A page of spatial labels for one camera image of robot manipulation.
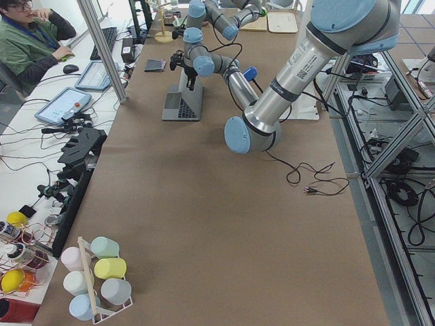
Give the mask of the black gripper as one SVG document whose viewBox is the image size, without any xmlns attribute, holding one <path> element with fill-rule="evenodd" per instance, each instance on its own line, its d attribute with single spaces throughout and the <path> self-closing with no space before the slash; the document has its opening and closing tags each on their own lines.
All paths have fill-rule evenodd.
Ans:
<svg viewBox="0 0 435 326">
<path fill-rule="evenodd" d="M 184 73 L 187 76 L 186 88 L 189 90 L 194 90 L 194 85 L 198 73 L 195 69 L 187 64 L 184 65 Z"/>
</svg>

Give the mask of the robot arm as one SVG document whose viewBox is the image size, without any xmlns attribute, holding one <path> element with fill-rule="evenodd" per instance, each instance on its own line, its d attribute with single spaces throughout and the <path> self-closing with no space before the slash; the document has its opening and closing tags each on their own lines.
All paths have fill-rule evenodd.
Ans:
<svg viewBox="0 0 435 326">
<path fill-rule="evenodd" d="M 219 8 L 218 1 L 190 1 L 186 29 L 193 27 L 201 30 L 203 23 L 209 22 L 225 39 L 232 41 L 242 26 L 264 16 L 261 1 L 233 1 L 232 3 L 239 11 L 227 16 Z"/>
<path fill-rule="evenodd" d="M 232 41 L 241 26 L 260 17 L 261 1 L 235 1 L 234 5 L 239 11 L 226 16 L 217 1 L 191 1 L 183 40 L 188 85 L 194 84 L 197 75 L 218 73 L 244 106 L 243 113 L 230 118 L 224 128 L 225 142 L 235 153 L 274 147 L 281 138 L 279 118 L 331 58 L 390 50 L 398 42 L 400 1 L 313 1 L 304 39 L 257 95 L 235 59 L 213 54 L 203 45 L 204 22 Z"/>
</svg>

